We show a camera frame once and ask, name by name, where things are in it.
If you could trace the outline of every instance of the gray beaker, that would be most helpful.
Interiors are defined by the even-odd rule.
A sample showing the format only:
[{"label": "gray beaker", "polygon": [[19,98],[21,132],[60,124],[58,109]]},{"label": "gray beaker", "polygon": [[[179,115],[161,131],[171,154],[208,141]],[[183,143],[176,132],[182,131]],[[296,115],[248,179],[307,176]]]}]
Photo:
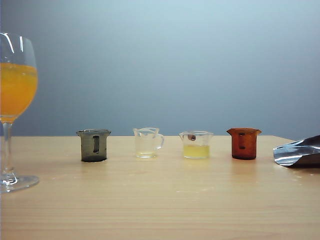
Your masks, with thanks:
[{"label": "gray beaker", "polygon": [[107,129],[86,129],[77,131],[81,138],[81,161],[101,162],[107,159]]}]

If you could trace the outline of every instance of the empty measuring cup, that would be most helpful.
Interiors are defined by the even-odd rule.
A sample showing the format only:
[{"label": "empty measuring cup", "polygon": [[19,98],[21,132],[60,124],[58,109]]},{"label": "empty measuring cup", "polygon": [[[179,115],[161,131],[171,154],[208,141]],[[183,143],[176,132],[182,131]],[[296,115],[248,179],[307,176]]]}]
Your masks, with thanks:
[{"label": "empty measuring cup", "polygon": [[262,133],[256,128],[238,127],[226,131],[231,135],[231,154],[235,159],[251,160],[257,157],[257,135]]},{"label": "empty measuring cup", "polygon": [[107,129],[86,129],[77,131],[81,138],[81,160],[83,162],[101,162],[107,159]]},{"label": "empty measuring cup", "polygon": [[210,157],[209,141],[214,134],[208,131],[184,131],[179,134],[183,143],[183,156],[188,159]]},{"label": "empty measuring cup", "polygon": [[135,156],[138,158],[153,158],[157,156],[157,150],[160,149],[165,141],[162,134],[159,134],[159,128],[144,127],[134,128]]}]

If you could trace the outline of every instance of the orange beaker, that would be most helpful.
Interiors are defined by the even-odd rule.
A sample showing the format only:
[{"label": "orange beaker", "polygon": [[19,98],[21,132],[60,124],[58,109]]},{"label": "orange beaker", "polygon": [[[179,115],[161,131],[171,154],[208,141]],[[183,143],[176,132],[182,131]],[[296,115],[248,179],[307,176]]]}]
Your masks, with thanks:
[{"label": "orange beaker", "polygon": [[256,128],[230,128],[226,131],[232,137],[232,157],[251,160],[257,156],[257,135],[262,133]]}]

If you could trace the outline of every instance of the measuring cup with yellow liquid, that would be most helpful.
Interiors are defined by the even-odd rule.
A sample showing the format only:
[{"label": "measuring cup with yellow liquid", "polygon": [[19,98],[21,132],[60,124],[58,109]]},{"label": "measuring cup with yellow liquid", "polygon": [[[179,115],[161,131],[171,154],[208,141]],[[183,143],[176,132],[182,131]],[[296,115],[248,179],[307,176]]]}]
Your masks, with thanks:
[{"label": "measuring cup with yellow liquid", "polygon": [[183,143],[183,156],[188,159],[210,157],[209,141],[214,134],[208,131],[184,131],[179,134]]}]

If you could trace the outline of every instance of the gray wall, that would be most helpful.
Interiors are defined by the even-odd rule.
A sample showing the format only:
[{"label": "gray wall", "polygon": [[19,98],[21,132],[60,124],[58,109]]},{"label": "gray wall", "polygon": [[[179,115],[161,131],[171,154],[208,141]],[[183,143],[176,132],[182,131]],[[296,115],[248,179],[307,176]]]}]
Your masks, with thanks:
[{"label": "gray wall", "polygon": [[319,0],[2,0],[39,84],[14,135],[320,133]]}]

